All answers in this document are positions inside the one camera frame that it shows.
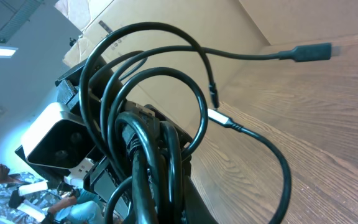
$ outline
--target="floral shirt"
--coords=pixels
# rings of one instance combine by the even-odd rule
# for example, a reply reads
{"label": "floral shirt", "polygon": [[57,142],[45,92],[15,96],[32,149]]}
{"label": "floral shirt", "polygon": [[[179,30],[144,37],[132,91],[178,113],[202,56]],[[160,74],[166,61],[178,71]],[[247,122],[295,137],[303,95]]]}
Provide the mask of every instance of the floral shirt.
{"label": "floral shirt", "polygon": [[[21,172],[11,176],[24,183],[0,184],[0,218],[4,218],[14,223],[38,223],[35,218],[29,216],[28,214],[9,207],[8,203],[11,199],[13,191],[18,187],[26,184],[34,184],[44,180],[37,178],[29,172]],[[51,207],[60,200],[60,196],[57,194],[56,190],[41,190],[39,192],[27,194],[24,197],[39,208]]]}

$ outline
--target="jeans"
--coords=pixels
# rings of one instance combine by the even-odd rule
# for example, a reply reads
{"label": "jeans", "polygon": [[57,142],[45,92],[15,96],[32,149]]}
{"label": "jeans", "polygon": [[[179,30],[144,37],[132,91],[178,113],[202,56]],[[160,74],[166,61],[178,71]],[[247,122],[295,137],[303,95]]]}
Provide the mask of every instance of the jeans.
{"label": "jeans", "polygon": [[60,221],[67,219],[72,224],[102,224],[103,223],[103,204],[99,196],[80,189],[80,196],[77,198],[77,204],[60,210],[55,215],[55,219]]}

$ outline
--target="black device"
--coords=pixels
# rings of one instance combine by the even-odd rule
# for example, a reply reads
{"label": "black device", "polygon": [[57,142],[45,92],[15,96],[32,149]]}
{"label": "black device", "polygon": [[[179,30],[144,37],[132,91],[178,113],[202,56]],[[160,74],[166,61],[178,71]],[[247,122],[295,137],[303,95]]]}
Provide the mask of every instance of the black device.
{"label": "black device", "polygon": [[[103,51],[119,38],[142,30],[171,32],[184,38],[190,46],[168,46],[145,52],[131,52],[109,63],[101,59]],[[160,67],[141,71],[122,85],[123,77],[135,72],[132,70],[122,76],[131,65],[140,61],[137,66],[139,68],[147,57],[173,51],[196,52],[203,59],[213,110],[208,109],[199,86],[190,77],[172,68]],[[87,157],[95,161],[84,179],[84,188],[99,194],[107,201],[104,215],[106,223],[112,223],[114,209],[126,217],[124,223],[216,223],[190,178],[191,154],[202,141],[209,119],[224,128],[231,128],[255,138],[278,158],[283,170],[283,193],[270,223],[280,223],[283,220],[291,194],[288,163],[268,139],[235,123],[218,111],[218,91],[206,54],[238,60],[292,59],[296,62],[307,62],[330,59],[331,44],[299,46],[270,55],[243,55],[201,47],[182,30],[157,22],[133,24],[109,34],[86,61],[55,82],[62,93],[58,100],[68,107],[67,113],[82,118],[82,126],[79,128],[87,130],[81,132],[82,138],[87,141],[83,145],[86,147],[80,150],[81,153],[75,152],[74,147],[63,157],[68,159],[73,154],[76,155],[76,160],[80,160],[87,154]],[[111,71],[111,68],[125,60],[117,71]],[[194,138],[152,105],[143,106],[126,100],[127,94],[139,82],[158,75],[181,80],[195,94],[201,119]],[[59,127],[68,130],[64,136],[58,134],[48,138],[59,140],[62,146],[68,144],[71,140],[67,136],[76,132],[75,128],[68,128],[72,125],[69,123]],[[44,152],[36,152],[34,158],[38,159],[38,164],[45,166],[46,163],[52,163],[40,161],[38,154],[48,156]],[[58,159],[56,154],[49,155],[49,158]]]}

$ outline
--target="person's arm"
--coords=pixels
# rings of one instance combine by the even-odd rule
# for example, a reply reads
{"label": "person's arm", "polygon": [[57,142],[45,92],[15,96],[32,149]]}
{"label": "person's arm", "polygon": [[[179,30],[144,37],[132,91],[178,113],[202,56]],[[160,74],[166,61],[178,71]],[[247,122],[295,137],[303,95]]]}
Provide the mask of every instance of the person's arm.
{"label": "person's arm", "polygon": [[58,201],[55,205],[52,205],[48,208],[48,212],[52,215],[55,215],[60,210],[75,205],[77,203],[77,198],[75,196],[65,197]]}

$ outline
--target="person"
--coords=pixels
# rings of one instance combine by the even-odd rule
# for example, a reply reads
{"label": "person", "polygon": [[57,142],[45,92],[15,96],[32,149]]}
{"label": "person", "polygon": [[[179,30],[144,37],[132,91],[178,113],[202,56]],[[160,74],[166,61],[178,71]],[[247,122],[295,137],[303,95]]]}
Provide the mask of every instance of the person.
{"label": "person", "polygon": [[[10,169],[0,164],[0,217],[13,223],[37,223],[30,215],[8,206],[12,192],[25,184],[34,184],[43,181],[29,172],[9,174]],[[80,196],[61,197],[57,190],[42,190],[24,196],[35,206],[51,213],[58,222],[69,223],[103,223],[103,203],[99,196],[80,189]],[[117,214],[114,214],[114,224],[122,223]]]}

